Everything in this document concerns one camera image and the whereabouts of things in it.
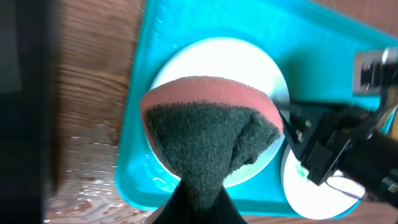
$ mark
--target sponge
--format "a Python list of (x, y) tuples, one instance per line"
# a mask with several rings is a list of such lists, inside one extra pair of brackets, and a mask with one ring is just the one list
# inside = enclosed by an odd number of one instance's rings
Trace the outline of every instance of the sponge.
[(223, 180), (253, 164), (283, 130), (268, 96), (217, 77), (187, 77), (146, 93), (140, 102), (152, 150), (188, 187), (196, 210), (209, 209)]

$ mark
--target metal bracket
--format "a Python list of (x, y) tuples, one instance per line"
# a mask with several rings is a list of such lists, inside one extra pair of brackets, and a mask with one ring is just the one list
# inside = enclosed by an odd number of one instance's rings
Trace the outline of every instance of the metal bracket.
[(398, 48), (396, 47), (356, 53), (353, 70), (353, 93), (356, 95), (379, 95), (381, 87), (366, 83), (363, 80), (363, 73), (368, 72), (370, 69), (376, 73), (380, 70), (381, 66), (397, 62)]

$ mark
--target turquoise tray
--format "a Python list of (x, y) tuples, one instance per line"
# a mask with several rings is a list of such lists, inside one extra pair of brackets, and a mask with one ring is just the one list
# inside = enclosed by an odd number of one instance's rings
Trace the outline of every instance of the turquoise tray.
[[(139, 100), (170, 57), (209, 37), (236, 37), (267, 52), (282, 70), (291, 99), (355, 103), (372, 110), (378, 97), (353, 97), (351, 92), (354, 53), (398, 45), (391, 37), (309, 1), (148, 0), (116, 169), (119, 193), (136, 208), (155, 210), (178, 184), (147, 145)], [(280, 183), (282, 152), (258, 175), (228, 188), (242, 214), (299, 217)]]

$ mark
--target green scrubbing pad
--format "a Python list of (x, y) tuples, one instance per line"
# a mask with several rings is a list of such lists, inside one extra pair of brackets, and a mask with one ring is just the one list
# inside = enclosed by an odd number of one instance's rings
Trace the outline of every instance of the green scrubbing pad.
[(144, 121), (161, 160), (187, 183), (197, 210), (210, 208), (226, 176), (253, 164), (280, 137), (257, 110), (207, 101), (157, 105)]

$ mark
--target pink sponge layer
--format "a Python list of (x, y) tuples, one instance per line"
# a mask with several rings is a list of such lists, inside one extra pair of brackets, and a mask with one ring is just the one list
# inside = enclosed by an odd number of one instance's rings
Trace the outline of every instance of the pink sponge layer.
[(140, 102), (141, 116), (156, 105), (203, 100), (258, 110), (278, 127), (279, 134), (283, 132), (282, 118), (265, 93), (240, 82), (218, 77), (179, 78), (149, 91)]

